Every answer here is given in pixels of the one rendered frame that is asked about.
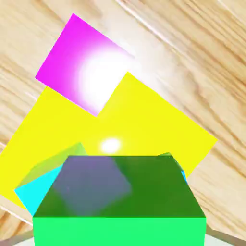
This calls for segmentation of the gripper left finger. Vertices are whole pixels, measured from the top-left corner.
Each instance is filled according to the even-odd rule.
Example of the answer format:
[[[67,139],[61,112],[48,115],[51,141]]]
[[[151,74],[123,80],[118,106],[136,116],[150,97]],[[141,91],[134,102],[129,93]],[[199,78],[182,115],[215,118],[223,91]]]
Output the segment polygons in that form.
[[[12,238],[11,246],[35,246],[33,231]]]

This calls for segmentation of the small cyan cube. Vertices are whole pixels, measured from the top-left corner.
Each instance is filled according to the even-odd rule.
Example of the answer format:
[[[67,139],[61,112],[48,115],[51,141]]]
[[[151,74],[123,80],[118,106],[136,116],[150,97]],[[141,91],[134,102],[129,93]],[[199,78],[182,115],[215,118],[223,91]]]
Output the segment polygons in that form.
[[[81,144],[37,164],[15,192],[34,217],[164,217],[190,189],[170,153],[88,155]]]

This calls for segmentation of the small green cube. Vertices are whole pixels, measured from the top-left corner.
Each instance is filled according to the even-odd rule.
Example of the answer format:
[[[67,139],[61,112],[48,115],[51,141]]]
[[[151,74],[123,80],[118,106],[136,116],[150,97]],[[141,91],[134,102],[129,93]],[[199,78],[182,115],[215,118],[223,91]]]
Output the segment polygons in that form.
[[[206,217],[170,154],[70,156],[33,231],[35,246],[204,246]]]

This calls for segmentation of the large yellow box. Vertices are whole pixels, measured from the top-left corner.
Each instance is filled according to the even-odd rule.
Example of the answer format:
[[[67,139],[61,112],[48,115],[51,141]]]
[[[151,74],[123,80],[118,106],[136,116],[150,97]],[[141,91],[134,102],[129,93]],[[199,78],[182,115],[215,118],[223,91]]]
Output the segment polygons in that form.
[[[118,84],[97,117],[45,88],[0,153],[0,195],[22,206],[14,190],[38,163],[77,143],[89,155],[170,152],[191,174],[216,138],[131,74]]]

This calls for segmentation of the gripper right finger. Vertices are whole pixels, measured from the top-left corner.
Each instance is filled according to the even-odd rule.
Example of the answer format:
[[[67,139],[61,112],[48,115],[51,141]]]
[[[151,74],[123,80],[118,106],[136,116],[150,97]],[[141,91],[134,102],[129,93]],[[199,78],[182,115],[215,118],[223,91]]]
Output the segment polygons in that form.
[[[207,230],[205,246],[238,246],[238,239],[219,231]]]

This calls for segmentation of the small magenta cube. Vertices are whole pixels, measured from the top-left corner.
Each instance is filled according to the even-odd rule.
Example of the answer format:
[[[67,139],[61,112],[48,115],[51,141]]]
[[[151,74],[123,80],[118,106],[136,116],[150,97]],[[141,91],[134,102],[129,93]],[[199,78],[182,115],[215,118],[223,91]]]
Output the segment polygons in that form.
[[[36,79],[98,116],[132,63],[131,54],[73,14]]]

